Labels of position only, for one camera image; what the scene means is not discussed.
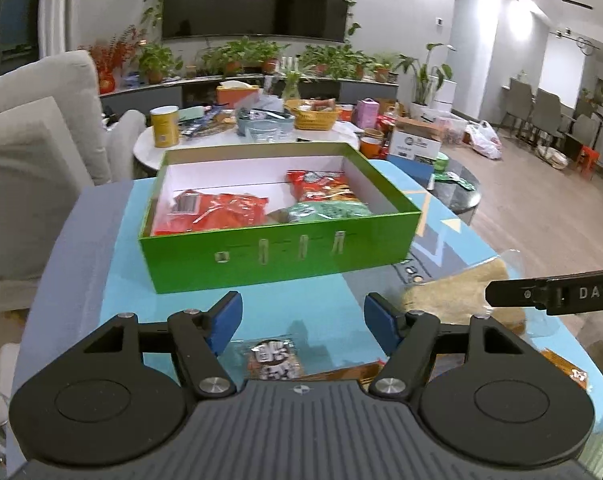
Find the green snack bag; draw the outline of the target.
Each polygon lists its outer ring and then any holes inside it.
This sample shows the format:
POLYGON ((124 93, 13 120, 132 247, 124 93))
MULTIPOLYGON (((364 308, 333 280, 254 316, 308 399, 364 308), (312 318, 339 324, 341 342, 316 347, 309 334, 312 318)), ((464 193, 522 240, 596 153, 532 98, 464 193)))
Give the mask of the green snack bag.
POLYGON ((266 215, 270 223, 306 223, 327 220, 363 218, 372 215, 364 203, 357 200, 324 200, 324 202, 298 202, 266 215))

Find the yellow canister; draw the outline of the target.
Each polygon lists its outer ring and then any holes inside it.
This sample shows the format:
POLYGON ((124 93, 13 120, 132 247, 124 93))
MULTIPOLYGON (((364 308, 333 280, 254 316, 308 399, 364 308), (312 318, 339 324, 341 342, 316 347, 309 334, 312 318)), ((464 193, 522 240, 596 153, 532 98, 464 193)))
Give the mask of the yellow canister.
POLYGON ((152 135, 156 148, 172 148, 180 142, 179 107, 165 105, 150 111, 152 135))

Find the grey sofa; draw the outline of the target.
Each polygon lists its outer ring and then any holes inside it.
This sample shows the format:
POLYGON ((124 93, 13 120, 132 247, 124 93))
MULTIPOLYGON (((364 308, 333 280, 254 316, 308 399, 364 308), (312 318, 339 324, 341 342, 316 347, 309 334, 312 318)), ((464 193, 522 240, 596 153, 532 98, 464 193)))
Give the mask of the grey sofa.
POLYGON ((0 312, 28 309, 74 204, 87 188, 130 180, 145 129, 138 110, 103 124, 85 50, 0 76, 0 312))

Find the brown nut snack bag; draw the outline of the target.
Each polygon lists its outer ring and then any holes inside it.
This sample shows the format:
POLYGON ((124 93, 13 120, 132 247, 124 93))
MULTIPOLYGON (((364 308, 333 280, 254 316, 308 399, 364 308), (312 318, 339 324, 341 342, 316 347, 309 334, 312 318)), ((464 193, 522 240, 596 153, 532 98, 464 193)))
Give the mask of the brown nut snack bag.
POLYGON ((246 354, 248 376, 259 380, 296 380, 303 364, 290 339, 266 339, 253 344, 246 354))

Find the green gift box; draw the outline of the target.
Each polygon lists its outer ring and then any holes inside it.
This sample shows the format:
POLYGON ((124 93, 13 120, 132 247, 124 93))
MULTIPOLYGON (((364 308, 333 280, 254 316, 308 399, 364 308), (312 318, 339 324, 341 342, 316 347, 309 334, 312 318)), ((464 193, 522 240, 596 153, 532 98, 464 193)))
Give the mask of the green gift box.
POLYGON ((421 212, 346 143, 164 154, 140 232, 156 292, 313 278, 397 263, 421 212))

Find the dark round side table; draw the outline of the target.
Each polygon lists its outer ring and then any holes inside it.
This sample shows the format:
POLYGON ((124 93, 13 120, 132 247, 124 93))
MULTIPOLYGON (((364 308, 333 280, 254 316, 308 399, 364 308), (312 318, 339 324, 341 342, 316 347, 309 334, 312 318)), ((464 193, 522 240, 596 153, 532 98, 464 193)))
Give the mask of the dark round side table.
POLYGON ((440 152, 435 159, 416 156, 405 159, 382 151, 379 159, 388 160, 466 224, 471 224, 481 200, 478 179, 449 155, 440 152))

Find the white round coffee table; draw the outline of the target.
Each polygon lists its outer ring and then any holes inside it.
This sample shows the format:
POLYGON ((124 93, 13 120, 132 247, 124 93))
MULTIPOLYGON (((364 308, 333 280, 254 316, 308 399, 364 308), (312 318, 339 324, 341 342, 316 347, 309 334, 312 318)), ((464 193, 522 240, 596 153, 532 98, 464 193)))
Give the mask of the white round coffee table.
MULTIPOLYGON (((350 122, 336 122, 331 130, 292 130, 283 139, 283 142, 343 142, 349 144, 357 150, 360 146, 359 135, 363 130, 351 125, 350 122)), ((179 150, 180 148, 208 148, 208 146, 218 145, 235 145, 251 143, 249 136, 240 136, 235 127, 210 134, 210 136, 202 136, 194 140, 188 140, 185 136, 181 136, 178 144, 169 146, 169 148, 157 148, 154 140, 154 129, 146 128, 136 140, 133 147, 133 155, 135 159, 145 168, 152 171, 157 171, 164 159, 164 152, 170 150, 179 150)))

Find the white curtain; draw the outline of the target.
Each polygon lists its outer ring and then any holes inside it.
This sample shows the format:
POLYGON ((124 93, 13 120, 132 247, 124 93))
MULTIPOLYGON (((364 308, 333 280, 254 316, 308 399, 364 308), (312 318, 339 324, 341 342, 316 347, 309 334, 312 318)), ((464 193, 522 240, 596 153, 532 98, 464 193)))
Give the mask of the white curtain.
POLYGON ((76 50, 80 44, 81 0, 39 0, 39 56, 76 50))

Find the white blue carton box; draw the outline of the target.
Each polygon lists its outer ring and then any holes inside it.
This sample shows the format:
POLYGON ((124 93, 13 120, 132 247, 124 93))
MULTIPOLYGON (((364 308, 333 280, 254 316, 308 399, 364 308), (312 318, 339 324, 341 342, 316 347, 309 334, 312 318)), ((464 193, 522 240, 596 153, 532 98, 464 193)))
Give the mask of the white blue carton box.
POLYGON ((439 126, 400 117, 390 134, 386 159, 427 188, 442 140, 443 129, 439 126))

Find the tv cabinet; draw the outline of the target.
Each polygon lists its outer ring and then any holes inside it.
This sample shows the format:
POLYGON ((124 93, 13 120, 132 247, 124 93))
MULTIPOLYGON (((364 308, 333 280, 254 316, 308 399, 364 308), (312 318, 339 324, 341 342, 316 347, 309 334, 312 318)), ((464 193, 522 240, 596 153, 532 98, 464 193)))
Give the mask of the tv cabinet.
MULTIPOLYGON (((187 108, 195 105, 218 102, 218 89, 228 96, 222 96, 222 104, 241 100, 241 94, 254 88, 266 88, 266 93, 282 96, 284 78, 262 74, 239 74, 235 78, 223 76, 202 76, 178 79, 161 84, 143 84, 135 88, 124 88, 103 94, 100 97, 105 112, 122 115, 127 110, 138 110, 148 115, 152 108, 176 105, 187 108)), ((357 104, 360 100, 396 101, 399 84, 388 84, 374 80, 334 79, 331 77, 303 77, 297 84, 301 99, 334 99, 337 103, 357 104)))

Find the red crispy noodle snack bag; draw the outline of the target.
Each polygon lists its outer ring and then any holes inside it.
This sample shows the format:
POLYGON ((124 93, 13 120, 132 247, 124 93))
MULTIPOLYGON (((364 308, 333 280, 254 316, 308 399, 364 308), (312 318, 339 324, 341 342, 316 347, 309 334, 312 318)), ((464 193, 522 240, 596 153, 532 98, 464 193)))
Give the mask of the red crispy noodle snack bag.
POLYGON ((357 202, 343 172, 289 170, 287 181, 297 202, 357 202))

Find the red round-cake snack bag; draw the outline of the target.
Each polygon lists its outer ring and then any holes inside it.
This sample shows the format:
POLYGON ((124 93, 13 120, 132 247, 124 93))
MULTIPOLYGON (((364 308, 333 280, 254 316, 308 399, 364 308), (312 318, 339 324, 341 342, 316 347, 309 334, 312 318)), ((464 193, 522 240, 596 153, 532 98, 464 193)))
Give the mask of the red round-cake snack bag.
POLYGON ((175 196, 167 212, 158 214, 152 236, 261 226, 268 204, 266 197, 250 194, 187 190, 175 196))

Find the rice cracker pack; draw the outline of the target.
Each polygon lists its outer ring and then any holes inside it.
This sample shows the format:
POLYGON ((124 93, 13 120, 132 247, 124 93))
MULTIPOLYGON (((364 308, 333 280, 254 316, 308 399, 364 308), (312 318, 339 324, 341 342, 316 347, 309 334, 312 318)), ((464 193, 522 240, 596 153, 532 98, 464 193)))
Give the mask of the rice cracker pack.
POLYGON ((588 373, 585 370, 550 349, 543 349, 540 353, 582 389, 589 390, 588 373))

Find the clear bag bread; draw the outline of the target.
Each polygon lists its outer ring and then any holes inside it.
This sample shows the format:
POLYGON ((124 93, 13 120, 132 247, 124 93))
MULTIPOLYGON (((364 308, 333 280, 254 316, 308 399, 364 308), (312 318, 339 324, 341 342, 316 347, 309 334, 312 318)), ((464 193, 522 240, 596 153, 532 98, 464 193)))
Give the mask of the clear bag bread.
POLYGON ((485 289, 492 281, 520 278, 524 272, 521 253, 510 249, 445 278, 410 286, 402 296, 400 310, 423 311, 437 316, 443 324, 453 325, 469 325, 473 316, 492 316, 522 335, 526 329, 524 309, 490 307, 485 289))

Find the blue patterned table mat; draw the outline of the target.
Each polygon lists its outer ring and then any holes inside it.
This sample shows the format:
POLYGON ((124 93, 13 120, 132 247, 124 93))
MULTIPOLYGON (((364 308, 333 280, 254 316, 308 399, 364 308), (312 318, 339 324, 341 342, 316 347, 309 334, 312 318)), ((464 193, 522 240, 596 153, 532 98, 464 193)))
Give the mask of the blue patterned table mat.
MULTIPOLYGON (((221 289, 155 292, 138 242, 154 185, 152 179, 138 180, 126 194, 100 322, 119 312, 133 312, 143 322, 162 322, 175 311, 206 310, 224 294, 221 289)), ((287 335, 297 344, 310 374, 380 359, 383 352, 364 327, 362 301, 368 292, 380 292, 397 302, 405 286, 418 278, 443 278, 495 256, 495 251, 439 200, 430 200, 428 205, 424 234, 414 238, 408 259, 397 266, 239 287, 244 314, 236 338, 287 335)))

